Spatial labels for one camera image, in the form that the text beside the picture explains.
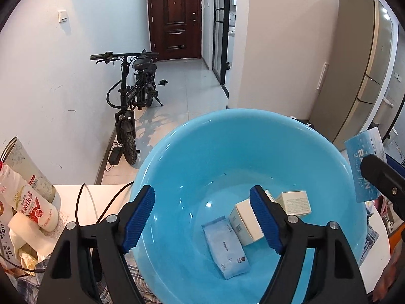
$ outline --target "human hand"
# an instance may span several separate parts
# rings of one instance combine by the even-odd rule
[[[388,289],[392,286],[397,277],[396,264],[402,254],[402,246],[404,242],[401,239],[395,246],[391,259],[384,268],[380,279],[373,290],[373,302],[382,300],[387,295]]]

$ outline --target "orange object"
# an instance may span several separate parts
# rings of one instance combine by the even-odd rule
[[[405,224],[402,224],[400,227],[398,227],[398,229],[389,237],[389,241],[390,241],[390,251],[391,251],[391,255],[392,252],[395,249],[395,246],[398,244],[398,242],[401,240],[402,238],[402,231],[405,229]]]

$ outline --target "blue plastic basin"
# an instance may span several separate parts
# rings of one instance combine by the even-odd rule
[[[131,200],[144,184],[156,203],[133,249],[146,283],[163,304],[256,304],[279,255],[261,239],[244,247],[251,269],[225,280],[212,261],[201,225],[249,197],[254,185],[274,196],[305,190],[307,223],[337,221],[359,260],[365,205],[357,204],[352,173],[338,150],[304,124],[247,109],[193,119],[161,140],[143,162]],[[302,303],[313,260],[307,251],[294,303]]]

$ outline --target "metal canister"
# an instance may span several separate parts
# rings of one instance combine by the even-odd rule
[[[52,203],[56,194],[55,187],[32,161],[17,137],[14,137],[7,144],[0,155],[0,161],[19,173],[45,200]]]

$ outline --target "refrigerator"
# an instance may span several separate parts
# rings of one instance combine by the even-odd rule
[[[340,151],[376,103],[391,44],[392,21],[379,0],[339,0],[329,68],[309,122]]]

